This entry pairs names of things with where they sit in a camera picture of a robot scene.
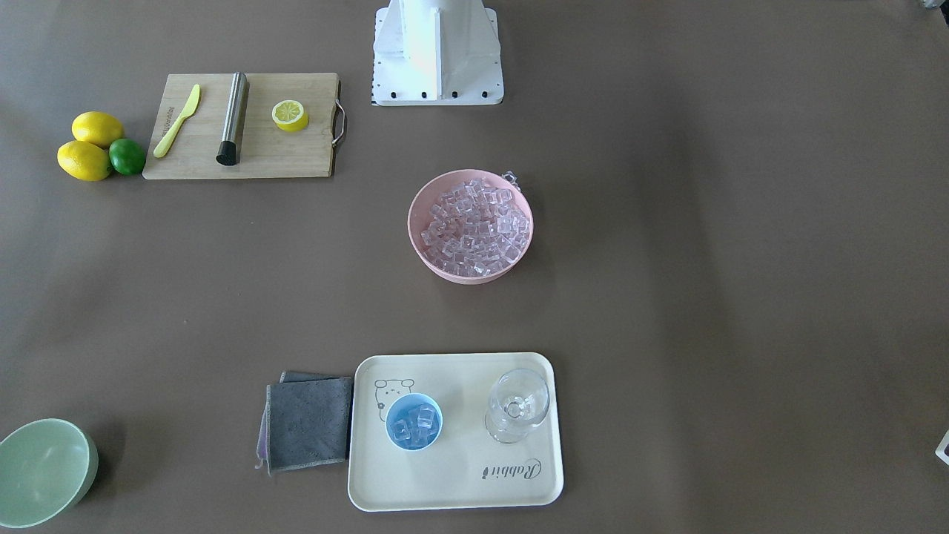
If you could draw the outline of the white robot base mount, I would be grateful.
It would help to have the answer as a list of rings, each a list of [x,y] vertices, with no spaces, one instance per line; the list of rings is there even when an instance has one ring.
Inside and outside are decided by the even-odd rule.
[[[497,14],[481,1],[391,1],[375,13],[376,106],[498,105]]]

